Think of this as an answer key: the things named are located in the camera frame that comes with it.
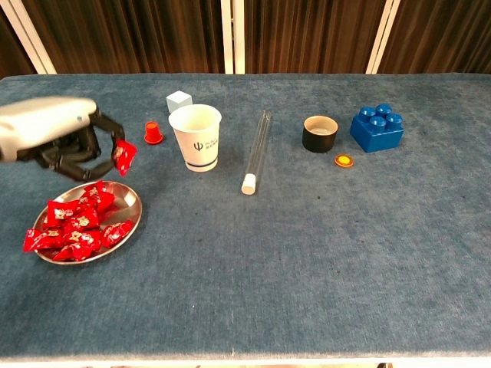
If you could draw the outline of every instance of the red candy wrapper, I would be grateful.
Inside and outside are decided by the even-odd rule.
[[[95,182],[94,184],[90,184],[84,188],[84,192],[88,193],[89,196],[99,195],[102,192],[106,192],[106,188],[104,187],[104,183],[102,180]]]
[[[86,209],[85,211],[70,217],[64,224],[63,230],[69,233],[75,230],[84,230],[89,228],[98,228],[99,218],[95,209]]]
[[[122,238],[124,238],[133,228],[133,222],[126,220],[125,222],[118,222],[113,225],[107,226],[102,231],[101,243],[106,248],[112,248]]]
[[[71,245],[66,245],[53,257],[53,261],[66,261],[73,257],[74,253]]]
[[[62,225],[63,221],[69,219],[77,213],[78,201],[55,202],[48,201],[48,212],[43,228],[57,228]]]
[[[98,213],[106,211],[114,203],[114,194],[106,192],[102,181],[98,181],[84,189],[85,193],[78,200],[78,208],[94,207]]]
[[[126,140],[118,140],[116,142],[113,160],[121,176],[125,176],[128,173],[137,151],[137,148]]]
[[[91,256],[92,249],[89,246],[82,245],[81,243],[73,243],[69,247],[71,247],[75,261],[83,261]]]
[[[68,245],[78,243],[80,246],[89,248],[91,251],[98,251],[101,249],[101,232],[99,230],[88,232],[73,230],[63,235],[63,243]]]
[[[55,228],[41,232],[30,228],[25,233],[24,251],[37,251],[39,249],[63,248],[61,230]]]

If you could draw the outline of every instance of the test tube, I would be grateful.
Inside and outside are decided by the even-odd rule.
[[[252,143],[251,156],[245,170],[244,181],[242,182],[242,193],[250,196],[255,193],[255,185],[259,181],[262,162],[264,160],[266,147],[268,144],[269,129],[271,126],[271,113],[267,110],[262,111],[261,119],[255,131],[254,142]]]

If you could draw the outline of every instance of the blue lego block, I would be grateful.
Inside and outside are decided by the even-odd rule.
[[[399,146],[404,135],[404,119],[390,105],[362,107],[351,122],[350,134],[363,151],[375,152]]]

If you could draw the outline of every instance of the oval metal tray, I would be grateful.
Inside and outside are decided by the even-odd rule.
[[[89,186],[90,184],[94,184],[94,182],[88,182],[81,186],[70,189],[67,192],[59,195],[54,200],[57,202],[69,202],[75,199],[79,199],[84,193],[84,188],[86,186]],[[130,233],[114,247],[102,247],[99,251],[93,253],[92,256],[84,259],[83,261],[53,261],[52,258],[58,253],[59,249],[43,249],[35,251],[39,257],[47,262],[57,265],[79,265],[82,263],[95,261],[98,258],[109,255],[130,238],[141,220],[142,204],[140,197],[129,186],[125,186],[124,184],[121,184],[119,182],[104,181],[104,187],[109,193],[114,194],[115,199],[114,204],[100,217],[101,229],[104,229],[106,226],[115,224],[117,222],[131,220],[134,223],[134,227],[131,229]],[[34,228],[36,228],[37,230],[42,230],[42,224],[44,219],[46,218],[47,210],[48,207],[45,207],[36,219],[36,222],[34,223]]]

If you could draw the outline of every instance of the brown curtain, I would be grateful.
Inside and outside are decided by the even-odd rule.
[[[23,0],[58,73],[222,73],[220,0]]]
[[[385,0],[245,0],[246,73],[364,73]]]
[[[491,73],[491,0],[403,0],[378,73]]]
[[[0,15],[0,79],[11,75],[36,74],[2,8]]]

